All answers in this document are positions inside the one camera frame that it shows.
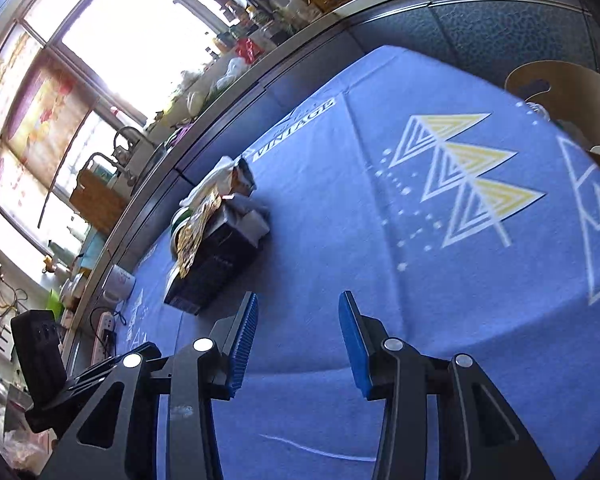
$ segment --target white triangle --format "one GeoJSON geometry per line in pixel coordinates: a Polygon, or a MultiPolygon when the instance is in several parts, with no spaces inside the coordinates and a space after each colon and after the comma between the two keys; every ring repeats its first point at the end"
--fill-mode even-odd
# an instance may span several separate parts
{"type": "Polygon", "coordinates": [[[428,150],[435,143],[435,137],[423,127],[416,116],[411,116],[402,133],[389,168],[428,150]]]}
{"type": "Polygon", "coordinates": [[[463,180],[464,174],[462,171],[459,171],[459,168],[446,150],[437,145],[433,151],[429,174],[427,175],[427,181],[425,182],[420,202],[424,202],[429,198],[459,186],[463,180]],[[448,170],[448,168],[452,168],[452,171],[457,169],[458,172],[449,174],[447,171],[444,171],[448,170]]]}
{"type": "Polygon", "coordinates": [[[494,221],[488,212],[479,216],[476,215],[474,218],[464,221],[464,217],[468,216],[467,211],[473,203],[472,199],[474,198],[474,195],[477,195],[479,199],[479,194],[475,192],[473,186],[467,181],[464,181],[458,189],[454,209],[451,213],[451,220],[449,221],[445,239],[442,243],[443,247],[455,244],[460,240],[464,240],[465,238],[494,225],[494,221]]]}

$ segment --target black box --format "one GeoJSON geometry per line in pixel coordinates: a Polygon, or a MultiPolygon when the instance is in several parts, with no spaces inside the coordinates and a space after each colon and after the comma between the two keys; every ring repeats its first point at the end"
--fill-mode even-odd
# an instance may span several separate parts
{"type": "Polygon", "coordinates": [[[177,267],[167,284],[164,302],[197,314],[220,290],[257,256],[254,246],[238,228],[241,216],[224,201],[206,224],[200,247],[187,275],[180,278],[177,267]]]}

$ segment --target faucet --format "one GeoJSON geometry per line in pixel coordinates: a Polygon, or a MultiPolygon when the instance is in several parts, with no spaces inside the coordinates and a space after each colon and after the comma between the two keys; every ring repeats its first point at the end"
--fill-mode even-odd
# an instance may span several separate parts
{"type": "Polygon", "coordinates": [[[87,162],[84,163],[84,167],[86,168],[89,165],[89,163],[96,156],[101,156],[109,164],[111,164],[113,167],[115,167],[120,172],[120,174],[126,178],[126,183],[129,187],[133,187],[136,185],[136,182],[138,181],[138,177],[136,175],[134,175],[133,173],[131,173],[127,168],[124,168],[123,166],[121,166],[118,161],[113,160],[112,158],[108,157],[104,153],[100,153],[100,152],[91,153],[91,156],[87,159],[87,162]]]}

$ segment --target bottle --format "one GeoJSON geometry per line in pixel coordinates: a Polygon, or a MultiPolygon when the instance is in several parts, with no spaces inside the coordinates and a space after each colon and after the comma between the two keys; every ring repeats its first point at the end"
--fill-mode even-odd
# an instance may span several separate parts
{"type": "Polygon", "coordinates": [[[302,0],[269,0],[271,7],[279,10],[296,28],[305,28],[322,16],[317,7],[311,8],[302,0]]]}
{"type": "Polygon", "coordinates": [[[291,37],[291,35],[280,27],[275,20],[272,20],[266,12],[258,10],[253,6],[247,7],[247,12],[249,13],[251,21],[256,23],[264,35],[276,45],[280,46],[291,37]]]}
{"type": "Polygon", "coordinates": [[[271,18],[265,12],[253,6],[247,7],[247,12],[249,13],[250,20],[259,27],[267,25],[271,21],[271,18]]]}
{"type": "Polygon", "coordinates": [[[117,107],[112,106],[109,110],[125,126],[132,126],[136,130],[142,131],[142,126],[136,123],[131,117],[129,117],[123,111],[119,110],[117,107]]]}

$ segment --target table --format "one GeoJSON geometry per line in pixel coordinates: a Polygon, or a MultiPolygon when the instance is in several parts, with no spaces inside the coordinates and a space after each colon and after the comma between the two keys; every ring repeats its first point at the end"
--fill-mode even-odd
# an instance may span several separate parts
{"type": "Polygon", "coordinates": [[[119,352],[152,340],[169,354],[258,294],[243,388],[214,403],[225,478],[370,478],[382,402],[353,383],[345,289],[421,353],[474,356],[557,479],[586,466],[600,444],[600,170],[561,130],[483,80],[382,47],[244,156],[272,211],[257,260],[183,314],[160,304],[165,233],[118,327],[119,352]]]}

